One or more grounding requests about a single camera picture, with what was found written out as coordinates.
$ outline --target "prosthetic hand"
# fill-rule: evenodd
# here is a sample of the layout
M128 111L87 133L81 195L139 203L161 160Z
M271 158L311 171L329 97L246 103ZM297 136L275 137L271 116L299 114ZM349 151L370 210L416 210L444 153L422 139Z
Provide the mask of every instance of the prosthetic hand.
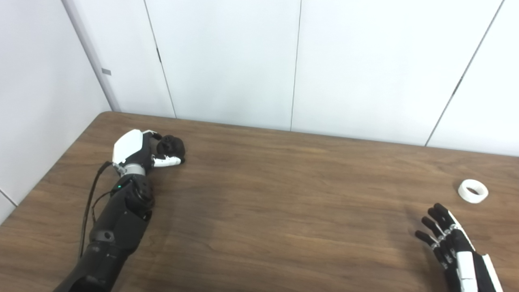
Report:
M452 213L439 203L429 208L427 213L436 222L423 217L422 223L435 238L419 230L415 235L431 247L444 269L450 292L502 292L490 256L475 251Z
M151 140L158 141L156 153ZM184 143L173 136L162 137L154 131L132 130L114 144L112 162L106 162L95 177L87 202L81 233L79 260L54 292L109 292L126 259L137 249L144 235L155 199L146 174L154 167L184 162ZM84 231L95 184L101 172L112 165L120 179L105 194L105 208L95 219L89 244L83 253Z

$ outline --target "black cable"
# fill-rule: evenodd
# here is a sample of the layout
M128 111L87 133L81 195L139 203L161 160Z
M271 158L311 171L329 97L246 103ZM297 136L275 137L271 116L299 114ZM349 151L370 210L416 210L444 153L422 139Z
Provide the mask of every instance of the black cable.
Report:
M109 191L109 192L106 192L102 195L100 195L97 199L95 199L94 203L92 204L92 221L95 223L96 222L96 219L95 219L95 206L97 205L97 202L99 202L100 199L102 199L104 196L108 195L108 194L111 194L112 191Z
M87 220L88 220L88 211L90 210L90 204L92 203L92 198L94 196L95 185L97 184L97 180L103 173L103 171L112 165L111 162L107 161L98 170L98 173L95 175L94 182L92 183L92 188L90 189L90 193L88 194L87 207L85 208L85 214L83 215L83 225L81 226L81 237L79 239L79 256L78 260L83 256L83 247L85 246L85 232L87 229Z

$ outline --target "white robotic hand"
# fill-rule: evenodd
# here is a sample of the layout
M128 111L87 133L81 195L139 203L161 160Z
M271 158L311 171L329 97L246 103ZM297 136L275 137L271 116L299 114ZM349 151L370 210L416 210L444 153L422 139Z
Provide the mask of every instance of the white robotic hand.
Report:
M150 140L158 141L153 154ZM113 166L123 175L128 172L145 174L153 167L166 167L184 163L186 150L178 137L161 136L151 130L131 130L114 144Z
M427 211L436 222L423 217L422 223L434 234L416 231L442 265L450 292L502 292L489 255L475 251L458 220L440 203Z

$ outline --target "robot finger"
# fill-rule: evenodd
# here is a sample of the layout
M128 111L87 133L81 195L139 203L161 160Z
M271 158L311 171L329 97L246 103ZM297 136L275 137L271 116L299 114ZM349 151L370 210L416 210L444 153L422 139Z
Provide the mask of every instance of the robot finger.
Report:
M444 233L445 230L449 229L450 226L447 223L447 221L445 221L445 219L440 214L438 214L438 212L434 208L429 208L427 210L427 214L429 214L429 216L431 216L431 218L433 218L438 223L438 225L442 228Z

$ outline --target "black robotic arm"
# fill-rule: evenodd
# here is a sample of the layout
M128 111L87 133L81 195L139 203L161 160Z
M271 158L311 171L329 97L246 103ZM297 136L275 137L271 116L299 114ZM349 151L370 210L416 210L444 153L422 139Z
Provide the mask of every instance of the black robotic arm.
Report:
M152 139L159 141L155 154L152 152ZM184 155L181 139L162 137L150 130L129 131L115 143L111 165L120 179L108 192L110 199L99 218L94 218L87 248L83 252L82 237L78 263L54 292L112 290L122 266L138 248L152 217L155 199L146 174L153 167L184 163Z

